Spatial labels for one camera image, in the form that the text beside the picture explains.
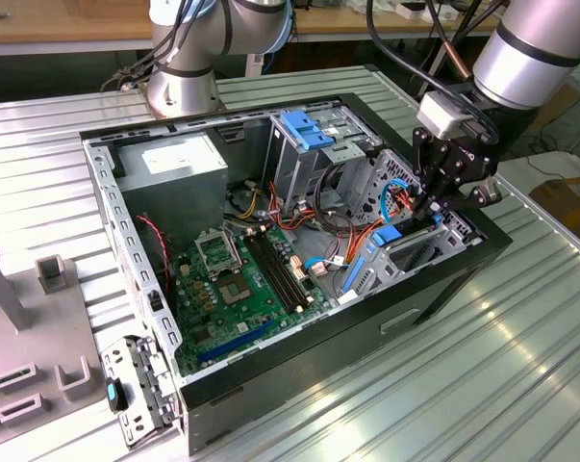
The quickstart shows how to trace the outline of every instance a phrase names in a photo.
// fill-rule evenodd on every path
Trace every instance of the wooden table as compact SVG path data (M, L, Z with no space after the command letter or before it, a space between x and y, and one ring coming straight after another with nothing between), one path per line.
M12 17L0 21L0 55L116 51L151 47L148 17L92 19L80 15L75 0L0 0L0 12ZM445 25L454 30L460 21ZM488 35L497 18L491 17L475 35ZM394 13L376 15L384 39L427 37L431 24ZM299 41L369 39L366 19L349 8L297 10Z

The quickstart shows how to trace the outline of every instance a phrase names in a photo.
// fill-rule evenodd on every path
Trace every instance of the blue tab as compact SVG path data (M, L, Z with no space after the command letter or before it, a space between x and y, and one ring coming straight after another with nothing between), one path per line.
M306 150L330 146L335 141L319 130L317 123L304 111L281 113L281 121Z
M360 268L363 267L364 263L365 263L365 258L360 257L358 259L358 261L356 262L356 265L354 265L354 268L352 268L351 272L349 273L349 276L347 277L345 284L343 284L343 287L340 289L341 292L343 292L345 294L349 290L352 282L354 282L354 279L356 279L356 276L358 275L358 271L360 271Z
M113 383L108 384L108 399L112 401L116 398L116 388Z
M372 237L375 243L381 247L382 245L389 244L392 241L402 238L403 235L399 233L393 225L389 224L388 226L382 226L373 231Z

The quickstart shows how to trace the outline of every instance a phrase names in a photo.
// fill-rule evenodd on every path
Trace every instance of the chip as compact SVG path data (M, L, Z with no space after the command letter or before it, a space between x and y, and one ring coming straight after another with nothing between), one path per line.
M216 286L221 292L226 305L232 305L237 301L244 300L251 296L251 290L242 274L232 274L231 276L219 279Z
M201 330L196 330L191 335L193 337L193 340L197 344L201 344L202 342L205 342L211 338L211 333L209 332L209 329L206 327Z

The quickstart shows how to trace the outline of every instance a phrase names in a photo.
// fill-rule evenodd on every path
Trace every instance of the blue latch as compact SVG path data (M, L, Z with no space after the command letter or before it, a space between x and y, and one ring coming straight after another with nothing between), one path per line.
M281 121L307 151L330 146L335 141L319 130L317 123L304 111L281 113Z
M389 224L388 226L382 226L381 228L377 228L373 231L372 238L377 245L380 247L382 245L386 245L391 243L392 241L396 241L397 239L402 238L403 235L398 232L398 230Z

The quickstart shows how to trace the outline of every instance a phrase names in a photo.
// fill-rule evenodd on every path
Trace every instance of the expansion slot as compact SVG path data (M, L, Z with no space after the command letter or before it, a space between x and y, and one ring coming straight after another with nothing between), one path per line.
M279 297L287 314L300 313L309 301L288 271L265 233L246 236L244 243L264 274L268 284Z
M251 330L250 332L242 334L240 337L237 337L234 340L231 340L229 342L226 342L223 345L216 346L213 349L209 349L208 351L205 351L201 354L198 354L197 355L198 362L204 363L204 362L209 361L211 359L218 358L219 356L222 356L225 353L229 353L230 351L233 351L234 349L236 349L238 347L241 347L245 344L253 342L254 340L258 340L260 337L262 337L265 334L266 330L273 323L274 323L273 320L265 322L264 324L260 325L259 327Z

